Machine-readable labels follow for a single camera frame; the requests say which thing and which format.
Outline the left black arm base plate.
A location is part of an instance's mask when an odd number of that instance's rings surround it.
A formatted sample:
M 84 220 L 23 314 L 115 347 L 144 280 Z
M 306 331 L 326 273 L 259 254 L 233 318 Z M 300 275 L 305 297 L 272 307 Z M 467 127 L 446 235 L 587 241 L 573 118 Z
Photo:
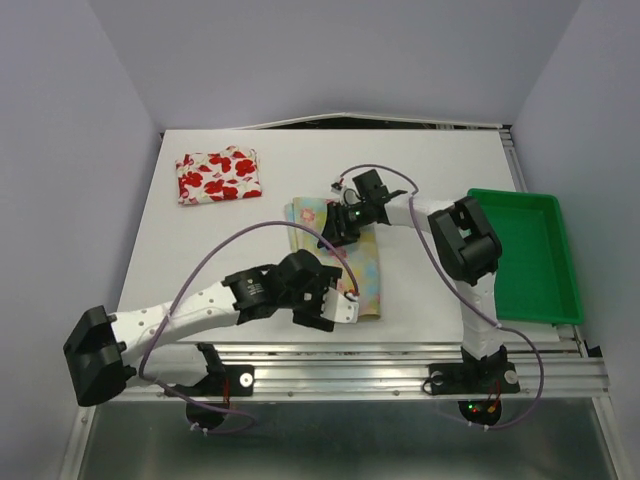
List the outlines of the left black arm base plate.
M 225 365 L 220 373 L 207 373 L 193 385 L 170 386 L 169 396 L 188 397 L 251 397 L 254 392 L 255 368 L 250 364 Z

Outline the pastel floral skirt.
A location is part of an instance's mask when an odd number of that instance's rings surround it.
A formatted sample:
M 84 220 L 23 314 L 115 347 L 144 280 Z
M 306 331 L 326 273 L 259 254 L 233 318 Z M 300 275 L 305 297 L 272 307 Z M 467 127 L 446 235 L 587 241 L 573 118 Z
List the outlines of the pastel floral skirt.
M 327 217 L 327 203 L 328 200 L 322 198 L 295 197 L 284 206 L 285 219 L 320 233 Z M 341 259 L 347 262 L 359 286 L 358 319 L 374 320 L 379 319 L 382 313 L 379 250 L 373 226 L 362 228 L 360 233 L 355 244 L 336 247 L 337 253 L 334 253 L 323 244 L 317 246 L 318 239 L 306 231 L 288 228 L 293 251 L 308 250 L 322 264 L 333 267 L 342 267 Z

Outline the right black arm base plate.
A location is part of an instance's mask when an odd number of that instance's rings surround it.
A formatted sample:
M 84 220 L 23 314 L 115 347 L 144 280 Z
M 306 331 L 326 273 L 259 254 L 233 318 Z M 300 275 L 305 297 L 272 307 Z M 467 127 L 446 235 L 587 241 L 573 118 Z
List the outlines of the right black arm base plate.
M 516 394 L 521 391 L 512 363 L 498 367 L 476 363 L 436 363 L 428 366 L 429 375 L 422 383 L 428 395 L 482 396 Z

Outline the red poppy print skirt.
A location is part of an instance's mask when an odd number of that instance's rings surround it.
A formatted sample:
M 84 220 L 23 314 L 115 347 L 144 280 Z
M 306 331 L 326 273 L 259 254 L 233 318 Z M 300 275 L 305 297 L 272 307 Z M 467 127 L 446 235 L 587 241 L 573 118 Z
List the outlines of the red poppy print skirt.
M 194 206 L 259 198 L 259 157 L 251 148 L 185 153 L 175 161 L 178 204 Z

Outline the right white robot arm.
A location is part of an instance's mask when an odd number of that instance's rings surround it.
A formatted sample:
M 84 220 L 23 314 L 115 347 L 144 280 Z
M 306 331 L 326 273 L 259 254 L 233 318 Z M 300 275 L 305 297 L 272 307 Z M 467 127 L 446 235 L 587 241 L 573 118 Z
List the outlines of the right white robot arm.
M 495 277 L 503 253 L 501 241 L 477 199 L 432 200 L 420 195 L 417 183 L 400 172 L 409 191 L 391 191 L 371 165 L 352 179 L 343 176 L 332 184 L 338 196 L 327 205 L 322 236 L 333 246 L 356 243 L 361 231 L 374 224 L 412 227 L 445 286 L 462 304 L 462 352 L 472 358 L 460 366 L 463 384 L 482 390 L 496 378 L 489 357 L 503 341 L 496 334 Z

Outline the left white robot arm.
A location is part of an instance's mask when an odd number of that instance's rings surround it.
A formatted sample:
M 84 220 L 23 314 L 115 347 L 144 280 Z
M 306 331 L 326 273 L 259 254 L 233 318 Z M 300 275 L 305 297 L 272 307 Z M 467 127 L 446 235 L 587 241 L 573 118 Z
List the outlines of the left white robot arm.
M 76 401 L 89 407 L 114 399 L 155 348 L 206 330 L 267 319 L 279 310 L 291 311 L 296 325 L 325 332 L 353 323 L 358 302 L 338 290 L 342 273 L 299 250 L 278 264 L 231 274 L 176 304 L 116 313 L 92 307 L 63 345 Z

